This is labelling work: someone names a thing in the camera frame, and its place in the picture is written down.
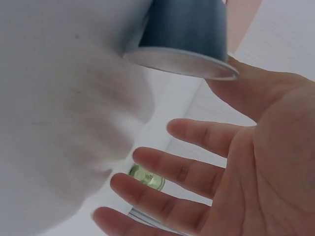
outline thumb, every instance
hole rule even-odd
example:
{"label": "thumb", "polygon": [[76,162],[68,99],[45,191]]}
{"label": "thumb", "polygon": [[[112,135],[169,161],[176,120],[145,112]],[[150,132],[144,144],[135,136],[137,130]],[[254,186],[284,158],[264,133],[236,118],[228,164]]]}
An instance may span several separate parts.
{"label": "thumb", "polygon": [[288,92],[314,82],[296,74],[263,70],[229,57],[239,71],[236,81],[207,80],[211,90],[231,107],[258,121],[264,111]]}

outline palm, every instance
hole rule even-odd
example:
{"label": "palm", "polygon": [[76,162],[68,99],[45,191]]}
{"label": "palm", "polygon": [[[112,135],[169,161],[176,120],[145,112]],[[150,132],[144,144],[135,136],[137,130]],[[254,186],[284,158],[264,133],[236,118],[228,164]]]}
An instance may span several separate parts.
{"label": "palm", "polygon": [[[146,169],[213,199],[213,205],[168,196],[123,174],[113,177],[112,187],[129,203],[192,235],[314,235],[314,85],[296,75],[231,63],[240,80],[209,85],[257,126],[180,119],[168,127],[174,137],[226,157],[226,169],[151,148],[134,153]],[[98,209],[94,219],[111,236],[174,235],[108,208]]]}

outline finger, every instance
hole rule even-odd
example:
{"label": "finger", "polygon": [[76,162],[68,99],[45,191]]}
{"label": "finger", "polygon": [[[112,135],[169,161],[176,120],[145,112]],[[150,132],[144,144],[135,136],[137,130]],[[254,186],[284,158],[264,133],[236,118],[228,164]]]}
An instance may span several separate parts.
{"label": "finger", "polygon": [[148,171],[210,199],[224,174],[224,168],[147,147],[135,150],[133,159]]}
{"label": "finger", "polygon": [[121,214],[102,207],[93,214],[95,223],[109,236],[178,236],[158,228],[153,228]]}
{"label": "finger", "polygon": [[169,122],[168,132],[177,139],[198,145],[212,153],[227,157],[230,144],[242,126],[192,119]]}
{"label": "finger", "polygon": [[114,175],[111,186],[129,204],[180,232],[200,233],[210,212],[207,205],[169,196],[125,174]]}
{"label": "finger", "polygon": [[239,71],[238,80],[206,82],[220,99],[256,122],[268,107],[286,93],[313,84],[302,76],[263,70],[232,57],[229,57],[229,63]]}

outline dark blue cup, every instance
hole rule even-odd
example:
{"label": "dark blue cup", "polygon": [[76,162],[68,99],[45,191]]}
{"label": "dark blue cup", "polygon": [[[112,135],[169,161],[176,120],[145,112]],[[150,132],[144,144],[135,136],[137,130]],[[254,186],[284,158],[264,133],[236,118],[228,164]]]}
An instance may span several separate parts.
{"label": "dark blue cup", "polygon": [[226,34],[222,0],[154,0],[141,39],[124,58],[176,74],[234,80]]}

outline hand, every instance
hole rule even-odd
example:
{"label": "hand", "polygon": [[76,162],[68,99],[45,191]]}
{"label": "hand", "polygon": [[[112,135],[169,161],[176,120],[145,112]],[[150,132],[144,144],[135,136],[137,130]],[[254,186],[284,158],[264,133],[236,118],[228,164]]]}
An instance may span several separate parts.
{"label": "hand", "polygon": [[[127,202],[165,225],[196,236],[315,235],[315,83],[299,75],[255,68],[234,59],[234,82],[208,81],[254,127],[178,119],[175,138],[227,158],[226,169],[151,148],[134,160],[212,206],[181,200],[117,174],[111,186]],[[141,225],[112,209],[94,220],[110,236],[174,236]]]}

